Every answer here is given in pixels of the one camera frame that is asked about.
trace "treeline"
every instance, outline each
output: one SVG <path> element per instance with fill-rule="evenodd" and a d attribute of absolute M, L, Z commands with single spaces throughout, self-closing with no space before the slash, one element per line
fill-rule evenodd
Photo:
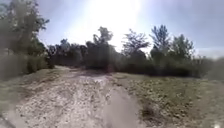
<path fill-rule="evenodd" d="M 184 35 L 169 36 L 164 25 L 154 27 L 147 41 L 143 33 L 125 34 L 122 52 L 109 44 L 112 32 L 100 27 L 85 45 L 63 39 L 47 48 L 38 39 L 49 20 L 38 12 L 34 1 L 12 0 L 0 5 L 0 79 L 29 74 L 55 65 L 152 76 L 200 77 L 212 61 L 193 56 L 193 43 Z M 152 46 L 149 55 L 142 48 Z"/>
<path fill-rule="evenodd" d="M 171 39 L 164 25 L 152 29 L 151 43 L 145 34 L 130 30 L 124 35 L 121 53 L 108 43 L 113 37 L 112 32 L 104 27 L 100 27 L 99 32 L 100 35 L 93 35 L 93 41 L 87 41 L 86 45 L 70 44 L 66 39 L 61 44 L 50 45 L 48 54 L 52 65 L 152 76 L 200 77 L 212 63 L 206 58 L 195 58 L 193 43 L 184 35 Z M 146 55 L 142 48 L 150 45 L 153 48 Z"/>
<path fill-rule="evenodd" d="M 48 68 L 46 48 L 38 39 L 49 21 L 34 1 L 0 3 L 0 79 Z"/>

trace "dry grass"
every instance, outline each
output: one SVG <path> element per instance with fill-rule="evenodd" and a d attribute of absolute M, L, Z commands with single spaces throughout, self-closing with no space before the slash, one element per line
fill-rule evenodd
<path fill-rule="evenodd" d="M 114 78 L 138 98 L 145 121 L 187 127 L 210 127 L 214 121 L 224 121 L 221 82 L 121 73 L 114 74 Z"/>
<path fill-rule="evenodd" d="M 39 88 L 30 90 L 30 87 L 53 81 L 58 76 L 57 69 L 44 69 L 30 75 L 0 82 L 0 112 L 41 90 Z"/>

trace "shrub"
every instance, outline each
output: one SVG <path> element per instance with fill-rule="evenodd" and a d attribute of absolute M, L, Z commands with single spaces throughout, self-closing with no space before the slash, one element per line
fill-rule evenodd
<path fill-rule="evenodd" d="M 26 55 L 3 55 L 0 57 L 0 79 L 36 72 L 48 68 L 44 57 Z"/>

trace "dirt path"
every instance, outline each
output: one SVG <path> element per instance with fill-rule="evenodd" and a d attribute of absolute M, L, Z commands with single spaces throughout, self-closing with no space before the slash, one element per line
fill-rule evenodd
<path fill-rule="evenodd" d="M 63 70 L 41 85 L 43 91 L 4 113 L 0 128 L 145 128 L 136 101 L 110 76 Z"/>

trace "sky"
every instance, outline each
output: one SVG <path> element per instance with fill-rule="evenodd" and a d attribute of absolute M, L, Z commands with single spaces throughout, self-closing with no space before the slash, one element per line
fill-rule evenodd
<path fill-rule="evenodd" d="M 47 30 L 40 33 L 45 45 L 63 38 L 85 44 L 103 26 L 113 32 L 110 44 L 119 51 L 130 28 L 148 35 L 153 26 L 164 24 L 170 36 L 184 34 L 193 41 L 196 53 L 214 58 L 224 55 L 223 0 L 37 1 L 40 14 L 50 19 Z"/>

